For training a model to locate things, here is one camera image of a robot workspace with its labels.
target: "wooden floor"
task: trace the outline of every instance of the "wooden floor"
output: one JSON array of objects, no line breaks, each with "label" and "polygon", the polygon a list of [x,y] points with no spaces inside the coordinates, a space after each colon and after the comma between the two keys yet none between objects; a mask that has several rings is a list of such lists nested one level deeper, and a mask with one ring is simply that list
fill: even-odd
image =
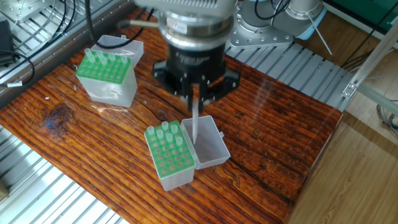
[{"label": "wooden floor", "polygon": [[[333,55],[328,54],[316,34],[308,41],[298,42],[337,65],[367,36],[329,12],[320,31]],[[372,38],[357,56],[378,42]],[[398,72],[397,50],[387,55],[371,76],[394,72]],[[368,80],[366,84],[398,100],[398,74]],[[397,189],[398,140],[379,121],[376,104],[359,93],[345,111],[290,223],[398,223]]]}]

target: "wood grain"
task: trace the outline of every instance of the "wood grain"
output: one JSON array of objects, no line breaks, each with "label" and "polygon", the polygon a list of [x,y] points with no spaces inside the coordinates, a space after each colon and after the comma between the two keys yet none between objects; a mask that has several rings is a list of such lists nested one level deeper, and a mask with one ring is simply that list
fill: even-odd
[{"label": "wood grain", "polygon": [[130,108],[90,100],[72,69],[80,52],[5,107],[0,123],[129,222],[287,222],[341,112],[226,57],[241,86],[204,115],[225,133],[231,159],[164,192],[143,132],[191,114],[150,76],[167,58],[159,32],[138,40],[144,55]]}]

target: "metal bracket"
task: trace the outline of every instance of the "metal bracket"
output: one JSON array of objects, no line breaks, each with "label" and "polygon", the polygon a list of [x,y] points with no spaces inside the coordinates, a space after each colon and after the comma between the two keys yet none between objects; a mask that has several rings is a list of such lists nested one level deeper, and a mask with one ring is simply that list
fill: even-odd
[{"label": "metal bracket", "polygon": [[345,98],[351,98],[357,89],[358,89],[357,85],[355,85],[354,83],[350,83],[344,89],[342,96]]},{"label": "metal bracket", "polygon": [[231,46],[237,49],[259,48],[268,45],[290,45],[293,36],[273,26],[254,27],[244,21],[242,5],[234,13],[234,28],[229,37]]}]

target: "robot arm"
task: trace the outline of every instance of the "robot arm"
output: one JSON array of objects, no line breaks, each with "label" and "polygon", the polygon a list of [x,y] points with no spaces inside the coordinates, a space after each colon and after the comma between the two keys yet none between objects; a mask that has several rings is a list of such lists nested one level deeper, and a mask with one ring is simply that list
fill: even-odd
[{"label": "robot arm", "polygon": [[136,3],[161,9],[159,30],[169,44],[167,61],[155,64],[152,75],[171,94],[185,99],[189,111],[193,103],[192,86],[198,85],[199,113],[204,103],[220,100],[239,86],[239,74],[227,70],[224,63],[228,39],[233,47],[245,49],[290,44],[293,36],[302,35],[312,26],[309,17],[315,21],[324,10],[321,0]]},{"label": "robot arm", "polygon": [[171,94],[185,99],[189,111],[193,85],[199,86],[199,113],[205,103],[220,100],[239,86],[239,74],[227,70],[224,63],[237,0],[136,2],[162,9],[159,30],[169,44],[169,57],[155,64],[152,75]]}]

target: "white pipette tip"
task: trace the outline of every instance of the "white pipette tip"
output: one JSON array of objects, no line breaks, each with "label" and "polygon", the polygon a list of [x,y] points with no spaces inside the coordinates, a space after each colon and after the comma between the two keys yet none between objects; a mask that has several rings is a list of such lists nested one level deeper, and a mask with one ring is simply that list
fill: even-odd
[{"label": "white pipette tip", "polygon": [[197,141],[198,136],[198,120],[199,120],[199,101],[195,100],[192,105],[192,141]]},{"label": "white pipette tip", "polygon": [[147,131],[148,131],[148,134],[150,134],[150,135],[155,134],[155,128],[152,127],[152,126],[149,126],[149,127],[147,128]]},{"label": "white pipette tip", "polygon": [[106,65],[106,64],[108,63],[106,57],[104,57],[104,56],[99,57],[99,60],[101,61],[101,63],[102,63],[103,65]]},{"label": "white pipette tip", "polygon": [[166,139],[167,139],[168,142],[173,141],[173,135],[170,134],[170,133],[167,133],[167,134],[166,134]]},{"label": "white pipette tip", "polygon": [[109,53],[109,59],[111,59],[112,62],[114,62],[116,60],[114,53]]},{"label": "white pipette tip", "polygon": [[181,138],[181,137],[177,137],[177,138],[175,139],[175,141],[177,142],[177,145],[178,145],[178,146],[181,146],[181,145],[182,145],[182,138]]},{"label": "white pipette tip", "polygon": [[173,124],[172,125],[172,133],[175,134],[175,133],[177,133],[177,131],[178,131],[177,125]]},{"label": "white pipette tip", "polygon": [[99,58],[104,57],[104,53],[102,51],[95,52]]},{"label": "white pipette tip", "polygon": [[163,122],[162,122],[162,128],[163,128],[163,130],[166,131],[166,130],[169,128],[169,122],[163,121]]},{"label": "white pipette tip", "polygon": [[93,53],[91,52],[90,49],[85,49],[85,53],[86,53],[86,55],[87,55],[87,57],[88,57],[88,60],[89,60],[91,63],[95,62],[95,57],[94,57],[94,55],[93,55]]},{"label": "white pipette tip", "polygon": [[156,135],[158,138],[163,138],[163,131],[162,130],[157,130]]},{"label": "white pipette tip", "polygon": [[127,63],[127,57],[126,56],[122,56],[121,58],[122,58],[122,62],[123,63]]}]

